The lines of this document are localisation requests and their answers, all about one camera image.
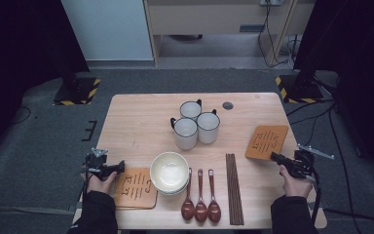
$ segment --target person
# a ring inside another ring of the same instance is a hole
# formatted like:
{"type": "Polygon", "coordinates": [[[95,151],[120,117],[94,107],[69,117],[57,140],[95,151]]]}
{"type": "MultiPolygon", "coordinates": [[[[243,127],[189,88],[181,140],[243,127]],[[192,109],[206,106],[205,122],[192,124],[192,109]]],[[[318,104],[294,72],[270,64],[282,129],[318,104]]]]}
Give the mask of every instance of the person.
{"type": "Polygon", "coordinates": [[[284,195],[271,206],[273,234],[316,234],[311,221],[307,198],[313,186],[308,179],[292,177],[284,165],[280,165],[284,178],[284,195]]]}
{"type": "Polygon", "coordinates": [[[117,234],[115,203],[108,194],[116,176],[114,172],[102,181],[90,175],[81,217],[69,228],[68,234],[117,234]]]}
{"type": "MultiPolygon", "coordinates": [[[[283,165],[280,165],[280,174],[284,178],[284,195],[271,207],[273,234],[317,234],[307,206],[312,183],[308,179],[292,177],[283,165]]],[[[111,174],[105,181],[96,176],[90,177],[81,217],[71,226],[68,234],[118,232],[114,199],[108,195],[116,175],[111,174]]]]}

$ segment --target white cabinet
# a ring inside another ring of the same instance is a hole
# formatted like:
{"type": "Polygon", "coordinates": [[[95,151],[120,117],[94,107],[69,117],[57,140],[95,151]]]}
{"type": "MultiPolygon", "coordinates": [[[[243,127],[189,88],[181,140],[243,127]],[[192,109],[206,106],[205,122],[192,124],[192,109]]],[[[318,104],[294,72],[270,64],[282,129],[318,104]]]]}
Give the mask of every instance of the white cabinet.
{"type": "Polygon", "coordinates": [[[86,60],[153,60],[142,0],[61,0],[86,60]]]}

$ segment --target human hand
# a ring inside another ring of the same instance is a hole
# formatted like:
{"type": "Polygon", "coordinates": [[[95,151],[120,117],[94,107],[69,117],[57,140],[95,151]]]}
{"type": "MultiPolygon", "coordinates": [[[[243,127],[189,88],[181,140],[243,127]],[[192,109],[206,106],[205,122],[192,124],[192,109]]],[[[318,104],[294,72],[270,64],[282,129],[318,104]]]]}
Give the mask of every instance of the human hand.
{"type": "Polygon", "coordinates": [[[105,181],[100,180],[95,175],[90,175],[89,182],[87,184],[87,193],[90,191],[103,192],[108,194],[114,178],[117,176],[117,172],[113,172],[108,179],[105,181]]]}
{"type": "Polygon", "coordinates": [[[284,178],[283,190],[286,197],[304,197],[308,198],[313,186],[312,182],[306,178],[292,177],[284,165],[280,165],[280,174],[284,178]]]}

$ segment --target wooden spoon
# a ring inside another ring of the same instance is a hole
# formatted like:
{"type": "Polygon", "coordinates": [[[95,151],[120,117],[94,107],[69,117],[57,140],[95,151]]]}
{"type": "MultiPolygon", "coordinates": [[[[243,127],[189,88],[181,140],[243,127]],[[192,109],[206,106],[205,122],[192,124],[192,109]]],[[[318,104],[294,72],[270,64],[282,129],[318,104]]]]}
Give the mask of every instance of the wooden spoon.
{"type": "Polygon", "coordinates": [[[190,186],[191,186],[191,168],[189,168],[189,180],[187,183],[187,197],[181,206],[181,215],[184,219],[190,220],[194,216],[194,204],[190,197],[190,186]]]}
{"type": "Polygon", "coordinates": [[[196,217],[197,222],[205,222],[207,219],[207,207],[203,201],[203,170],[201,169],[199,169],[199,191],[200,197],[194,216],[196,217]]]}
{"type": "Polygon", "coordinates": [[[208,170],[208,178],[210,180],[211,189],[211,202],[208,205],[208,219],[212,222],[218,222],[221,218],[221,210],[214,197],[214,171],[212,169],[208,170]]]}

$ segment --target white bowl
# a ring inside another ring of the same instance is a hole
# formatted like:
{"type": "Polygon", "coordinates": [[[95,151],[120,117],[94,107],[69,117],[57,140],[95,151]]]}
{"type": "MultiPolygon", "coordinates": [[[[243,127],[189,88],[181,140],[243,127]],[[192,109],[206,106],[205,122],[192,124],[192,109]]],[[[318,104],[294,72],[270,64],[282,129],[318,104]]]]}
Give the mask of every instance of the white bowl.
{"type": "Polygon", "coordinates": [[[181,192],[188,183],[187,161],[178,153],[166,152],[157,156],[150,168],[150,177],[157,190],[171,195],[181,192]]]}

